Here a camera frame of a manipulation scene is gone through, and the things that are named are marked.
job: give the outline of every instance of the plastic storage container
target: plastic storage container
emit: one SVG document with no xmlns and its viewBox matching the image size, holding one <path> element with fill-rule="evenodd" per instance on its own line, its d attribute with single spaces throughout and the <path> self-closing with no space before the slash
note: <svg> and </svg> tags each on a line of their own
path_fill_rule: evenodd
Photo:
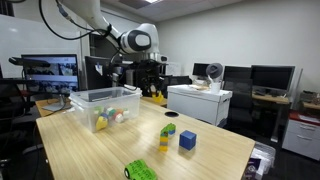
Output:
<svg viewBox="0 0 320 180">
<path fill-rule="evenodd" d="M 140 93 L 123 87 L 73 92 L 69 99 L 77 120 L 91 132 L 100 130 L 101 121 L 108 127 L 139 115 Z"/>
</svg>

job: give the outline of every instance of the floor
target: floor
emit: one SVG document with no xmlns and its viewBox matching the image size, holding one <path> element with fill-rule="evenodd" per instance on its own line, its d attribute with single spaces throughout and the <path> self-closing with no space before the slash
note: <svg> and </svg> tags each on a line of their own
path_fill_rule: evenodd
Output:
<svg viewBox="0 0 320 180">
<path fill-rule="evenodd" d="M 33 131 L 34 120 L 37 119 L 39 113 L 36 108 L 31 109 L 31 116 L 25 116 L 24 118 L 17 119 L 16 122 L 31 122 L 25 128 L 28 131 Z M 306 158 L 304 156 L 295 154 L 293 152 L 283 150 L 281 148 L 281 142 L 271 142 L 269 138 L 263 137 L 258 134 L 252 134 L 241 130 L 239 132 L 242 135 L 248 136 L 255 141 L 267 144 L 276 149 L 275 167 L 270 169 L 267 175 L 263 176 L 264 180 L 319 180 L 320 179 L 320 162 Z M 39 180 L 51 180 L 52 175 L 49 165 L 46 163 L 44 150 L 22 155 L 21 152 L 24 148 L 34 145 L 34 143 L 40 143 L 40 135 L 35 129 L 35 133 L 29 133 L 25 141 L 10 144 L 6 146 L 6 150 L 0 155 L 10 157 L 12 162 L 9 167 L 9 173 L 11 179 L 24 180 L 24 179 L 39 179 Z"/>
</svg>

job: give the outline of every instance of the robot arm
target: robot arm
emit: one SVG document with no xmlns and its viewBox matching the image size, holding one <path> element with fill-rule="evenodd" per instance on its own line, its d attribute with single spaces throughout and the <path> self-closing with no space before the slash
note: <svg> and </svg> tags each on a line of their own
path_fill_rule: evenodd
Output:
<svg viewBox="0 0 320 180">
<path fill-rule="evenodd" d="M 83 18 L 92 28 L 103 29 L 102 35 L 122 54 L 142 53 L 146 59 L 160 59 L 159 38 L 155 25 L 141 24 L 138 28 L 120 33 L 102 16 L 100 0 L 60 0 Z"/>
</svg>

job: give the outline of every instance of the stand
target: stand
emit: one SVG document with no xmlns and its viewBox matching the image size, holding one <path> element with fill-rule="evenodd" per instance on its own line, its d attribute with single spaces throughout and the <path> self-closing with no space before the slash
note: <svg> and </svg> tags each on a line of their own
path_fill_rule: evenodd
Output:
<svg viewBox="0 0 320 180">
<path fill-rule="evenodd" d="M 59 102 L 57 103 L 52 103 L 48 106 L 42 107 L 42 109 L 48 110 L 48 111 L 60 111 L 62 109 L 69 109 L 71 108 L 70 104 L 66 104 L 66 97 L 62 94 L 59 95 Z"/>
</svg>

